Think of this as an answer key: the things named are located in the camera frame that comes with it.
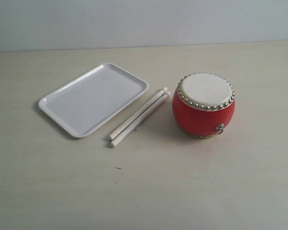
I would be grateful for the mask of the white rectangular plastic tray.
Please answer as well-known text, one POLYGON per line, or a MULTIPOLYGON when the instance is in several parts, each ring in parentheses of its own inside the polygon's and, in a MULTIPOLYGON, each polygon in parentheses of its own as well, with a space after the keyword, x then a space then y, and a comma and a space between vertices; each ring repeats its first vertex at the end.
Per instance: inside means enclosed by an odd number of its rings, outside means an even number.
POLYGON ((133 103, 148 82, 103 63, 42 97, 38 107, 73 138, 84 138, 133 103))

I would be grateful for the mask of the white wooden drumstick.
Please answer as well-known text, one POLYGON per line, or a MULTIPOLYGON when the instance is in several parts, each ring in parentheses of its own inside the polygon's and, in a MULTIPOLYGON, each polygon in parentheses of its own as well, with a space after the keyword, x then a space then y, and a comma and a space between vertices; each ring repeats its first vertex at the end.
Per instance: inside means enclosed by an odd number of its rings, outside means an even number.
POLYGON ((116 128, 109 135, 109 139, 112 141, 119 135, 124 129, 126 129, 135 119, 137 119, 144 111, 146 111, 157 99, 159 99, 163 94, 168 91, 167 87, 163 87, 154 96, 152 96, 146 103, 144 103, 133 115, 131 115, 127 120, 125 120, 118 128, 116 128))
POLYGON ((135 119, 126 129, 124 129, 114 140, 110 141, 112 148, 120 144, 135 128, 137 128, 146 118, 148 118, 165 100, 171 95, 167 91, 157 101, 155 101, 146 111, 144 111, 137 119, 135 119))

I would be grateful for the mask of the small red drum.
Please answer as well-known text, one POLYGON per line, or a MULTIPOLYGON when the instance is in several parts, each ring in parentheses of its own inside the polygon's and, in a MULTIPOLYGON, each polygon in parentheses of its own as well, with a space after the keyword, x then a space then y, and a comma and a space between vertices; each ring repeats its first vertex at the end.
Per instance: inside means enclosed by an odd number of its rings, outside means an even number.
POLYGON ((213 73, 192 73, 178 82, 172 97, 178 126, 196 137, 220 135, 235 111, 235 91, 224 78, 213 73))

